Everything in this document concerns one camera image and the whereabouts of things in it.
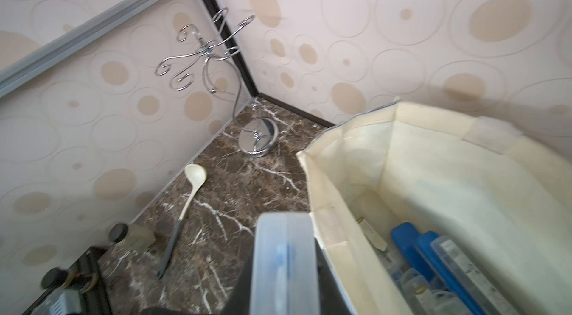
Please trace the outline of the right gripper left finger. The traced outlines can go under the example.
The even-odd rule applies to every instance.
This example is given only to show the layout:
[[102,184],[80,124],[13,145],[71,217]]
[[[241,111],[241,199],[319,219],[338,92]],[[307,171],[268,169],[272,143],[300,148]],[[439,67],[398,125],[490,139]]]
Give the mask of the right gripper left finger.
[[[241,274],[229,299],[220,311],[221,315],[249,313],[252,272],[253,250],[247,257],[247,261],[242,268]],[[144,309],[142,315],[188,315],[188,313],[167,308],[151,307]]]

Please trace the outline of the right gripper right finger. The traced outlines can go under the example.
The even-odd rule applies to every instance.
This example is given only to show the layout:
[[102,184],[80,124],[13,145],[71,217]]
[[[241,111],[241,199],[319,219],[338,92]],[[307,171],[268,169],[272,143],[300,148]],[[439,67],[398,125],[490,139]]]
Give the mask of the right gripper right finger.
[[317,239],[314,239],[314,243],[317,257],[320,313],[322,315],[350,315],[351,312],[342,297],[338,284]]

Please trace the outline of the clear case red label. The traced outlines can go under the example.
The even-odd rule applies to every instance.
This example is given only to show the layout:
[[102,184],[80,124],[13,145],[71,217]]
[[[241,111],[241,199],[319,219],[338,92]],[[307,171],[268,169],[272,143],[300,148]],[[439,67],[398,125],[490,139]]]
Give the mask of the clear case red label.
[[309,214],[268,212],[257,220],[249,313],[320,313],[317,254]]

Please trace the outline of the blue opaque case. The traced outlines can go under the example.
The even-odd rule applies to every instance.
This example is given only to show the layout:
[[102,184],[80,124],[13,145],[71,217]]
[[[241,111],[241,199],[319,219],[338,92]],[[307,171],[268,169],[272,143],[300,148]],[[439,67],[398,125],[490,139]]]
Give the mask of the blue opaque case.
[[417,228],[410,222],[404,222],[392,229],[390,236],[409,266],[432,282],[435,273],[416,248],[416,240],[420,237]]
[[438,237],[439,235],[433,231],[420,235],[415,241],[417,250],[422,254],[427,263],[430,264],[433,271],[442,279],[445,286],[451,292],[458,295],[470,312],[477,315],[485,315],[486,313],[481,309],[478,303],[472,299],[467,290],[460,284],[454,274],[445,266],[444,262],[431,247],[430,243],[435,241]]

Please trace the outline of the clear case barcode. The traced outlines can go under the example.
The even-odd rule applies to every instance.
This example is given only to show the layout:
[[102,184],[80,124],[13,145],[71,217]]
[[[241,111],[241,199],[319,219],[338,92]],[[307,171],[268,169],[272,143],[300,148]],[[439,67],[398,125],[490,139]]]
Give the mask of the clear case barcode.
[[486,314],[521,313],[450,237],[438,237],[430,245]]

